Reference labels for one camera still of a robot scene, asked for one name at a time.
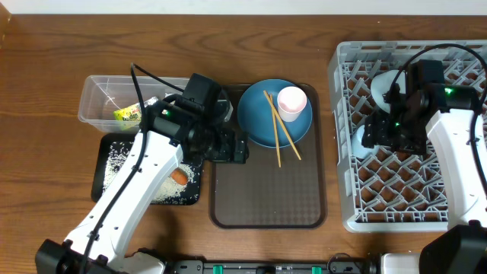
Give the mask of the dark blue plate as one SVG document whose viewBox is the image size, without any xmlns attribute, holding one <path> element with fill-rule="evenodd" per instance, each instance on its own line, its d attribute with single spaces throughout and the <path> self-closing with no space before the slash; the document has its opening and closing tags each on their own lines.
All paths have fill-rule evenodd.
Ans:
<svg viewBox="0 0 487 274">
<path fill-rule="evenodd" d="M 249 139 L 258 145 L 275 148 L 272 111 L 263 91 L 272 95 L 275 108 L 279 92 L 294 86 L 293 83 L 281 79 L 267 79 L 252 84 L 245 90 L 237 107 L 237 121 L 240 128 L 249 134 Z M 313 121 L 313 110 L 309 97 L 307 105 L 300 116 L 293 122 L 284 121 L 285 127 L 293 142 L 300 141 L 308 132 Z"/>
</svg>

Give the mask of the light blue cup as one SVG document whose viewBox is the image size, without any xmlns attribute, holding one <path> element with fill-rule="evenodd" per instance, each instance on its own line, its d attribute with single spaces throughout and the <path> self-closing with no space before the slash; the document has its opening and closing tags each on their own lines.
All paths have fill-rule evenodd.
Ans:
<svg viewBox="0 0 487 274">
<path fill-rule="evenodd" d="M 373 148 L 366 148 L 362 145 L 361 141 L 364 137 L 364 125 L 359 126 L 354 135 L 352 136 L 352 154 L 358 159 L 365 159 L 370 155 L 376 155 L 380 146 L 375 145 Z"/>
</svg>

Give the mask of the light blue rice bowl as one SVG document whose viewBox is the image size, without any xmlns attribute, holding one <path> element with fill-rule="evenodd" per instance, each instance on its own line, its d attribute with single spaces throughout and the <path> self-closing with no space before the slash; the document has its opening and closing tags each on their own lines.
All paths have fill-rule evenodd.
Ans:
<svg viewBox="0 0 487 274">
<path fill-rule="evenodd" d="M 389 91 L 397 70 L 390 70 L 376 75 L 371 82 L 371 95 L 376 105 L 386 113 L 390 112 L 390 105 L 384 101 L 384 95 Z"/>
</svg>

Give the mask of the orange carrot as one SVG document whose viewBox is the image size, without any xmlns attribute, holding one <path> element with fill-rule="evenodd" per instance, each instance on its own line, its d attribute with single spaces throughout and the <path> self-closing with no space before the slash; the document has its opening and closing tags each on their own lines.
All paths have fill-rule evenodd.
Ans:
<svg viewBox="0 0 487 274">
<path fill-rule="evenodd" d="M 174 170 L 171 174 L 170 177 L 172 180 L 174 180 L 177 184 L 181 186 L 185 186 L 188 184 L 188 177 L 187 175 L 181 171 L 180 169 Z"/>
</svg>

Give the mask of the grey dishwasher rack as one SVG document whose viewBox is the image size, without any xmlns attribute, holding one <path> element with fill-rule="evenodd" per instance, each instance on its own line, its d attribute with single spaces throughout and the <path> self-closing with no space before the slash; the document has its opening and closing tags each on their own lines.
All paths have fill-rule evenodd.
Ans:
<svg viewBox="0 0 487 274">
<path fill-rule="evenodd" d="M 425 155 L 393 152 L 358 159 L 352 136 L 378 110 L 371 95 L 376 75 L 399 69 L 419 51 L 440 60 L 444 80 L 481 92 L 479 60 L 458 48 L 435 49 L 432 41 L 342 42 L 329 62 L 329 96 L 338 148 L 337 174 L 344 227 L 355 233 L 446 231 L 447 197 L 432 145 Z"/>
</svg>

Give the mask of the pink cup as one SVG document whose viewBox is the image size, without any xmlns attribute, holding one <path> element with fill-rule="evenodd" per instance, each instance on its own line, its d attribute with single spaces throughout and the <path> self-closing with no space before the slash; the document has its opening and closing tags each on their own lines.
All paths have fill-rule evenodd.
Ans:
<svg viewBox="0 0 487 274">
<path fill-rule="evenodd" d="M 307 105 L 307 96 L 298 87 L 290 86 L 280 90 L 277 96 L 279 116 L 285 122 L 293 122 Z"/>
</svg>

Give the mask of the yellow green snack wrapper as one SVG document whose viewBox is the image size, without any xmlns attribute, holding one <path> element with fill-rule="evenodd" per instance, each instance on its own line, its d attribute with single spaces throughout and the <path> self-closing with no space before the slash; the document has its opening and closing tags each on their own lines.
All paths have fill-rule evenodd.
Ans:
<svg viewBox="0 0 487 274">
<path fill-rule="evenodd" d="M 121 122 L 120 128 L 123 130 L 137 126 L 142 120 L 140 103 L 135 103 L 128 107 L 115 110 L 113 115 L 115 121 Z"/>
</svg>

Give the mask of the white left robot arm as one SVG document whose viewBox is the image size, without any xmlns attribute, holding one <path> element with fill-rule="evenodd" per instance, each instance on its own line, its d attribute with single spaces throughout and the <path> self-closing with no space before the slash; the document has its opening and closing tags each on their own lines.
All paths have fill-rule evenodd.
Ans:
<svg viewBox="0 0 487 274">
<path fill-rule="evenodd" d="M 167 264 L 129 242 L 162 183 L 181 165 L 245 163 L 247 136 L 223 126 L 212 108 L 159 101 L 146 108 L 127 159 L 96 205 L 58 244 L 43 242 L 38 273 L 163 273 Z"/>
</svg>

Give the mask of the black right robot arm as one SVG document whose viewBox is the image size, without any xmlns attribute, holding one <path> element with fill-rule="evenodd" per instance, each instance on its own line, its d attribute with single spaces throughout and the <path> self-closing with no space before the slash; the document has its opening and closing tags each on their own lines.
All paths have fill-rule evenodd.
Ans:
<svg viewBox="0 0 487 274">
<path fill-rule="evenodd" d="M 387 253 L 379 273 L 486 271 L 486 144 L 475 88 L 448 85 L 440 61 L 376 76 L 379 109 L 361 127 L 361 144 L 423 155 L 433 146 L 447 197 L 447 232 L 419 254 Z"/>
</svg>

